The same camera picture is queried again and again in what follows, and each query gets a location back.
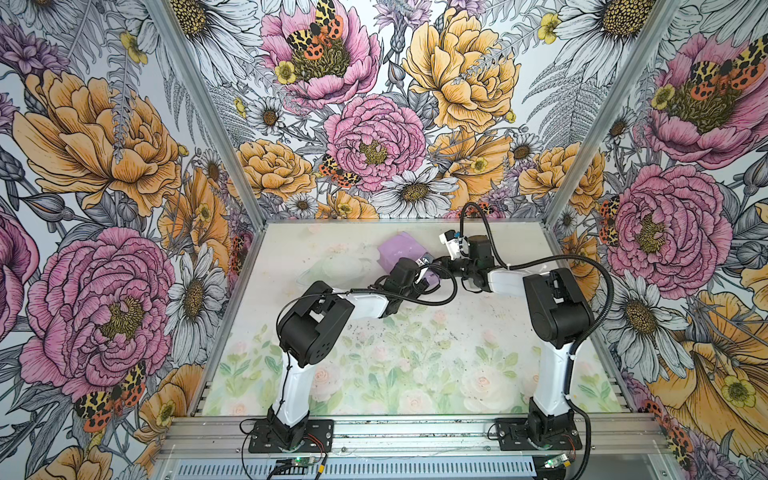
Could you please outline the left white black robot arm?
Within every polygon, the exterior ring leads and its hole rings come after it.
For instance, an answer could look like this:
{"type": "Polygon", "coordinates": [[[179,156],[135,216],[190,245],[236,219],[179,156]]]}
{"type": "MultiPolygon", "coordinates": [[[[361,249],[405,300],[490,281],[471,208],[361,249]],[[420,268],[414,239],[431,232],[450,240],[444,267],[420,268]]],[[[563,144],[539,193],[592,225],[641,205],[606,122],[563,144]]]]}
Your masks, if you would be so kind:
{"type": "Polygon", "coordinates": [[[276,333],[283,369],[277,397],[253,421],[244,449],[250,454],[320,454],[332,449],[335,422],[313,420],[310,397],[315,374],[351,321],[384,319],[404,302],[442,306],[422,297],[440,285],[442,267],[399,259],[389,274],[367,287],[340,290],[318,280],[278,314],[276,333]]]}

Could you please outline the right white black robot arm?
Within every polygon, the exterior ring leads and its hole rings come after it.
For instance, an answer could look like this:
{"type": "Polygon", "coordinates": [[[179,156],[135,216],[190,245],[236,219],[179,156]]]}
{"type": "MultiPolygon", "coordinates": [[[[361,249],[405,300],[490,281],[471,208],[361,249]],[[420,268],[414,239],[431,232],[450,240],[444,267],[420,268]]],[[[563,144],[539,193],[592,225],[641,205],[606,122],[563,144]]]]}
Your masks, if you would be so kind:
{"type": "Polygon", "coordinates": [[[578,348],[595,318],[572,272],[554,267],[552,257],[522,266],[504,263],[487,235],[448,230],[439,239],[447,250],[439,263],[451,274],[481,293],[523,297],[531,328],[543,343],[527,417],[496,419],[491,437],[502,450],[581,449],[571,380],[578,348]]]}

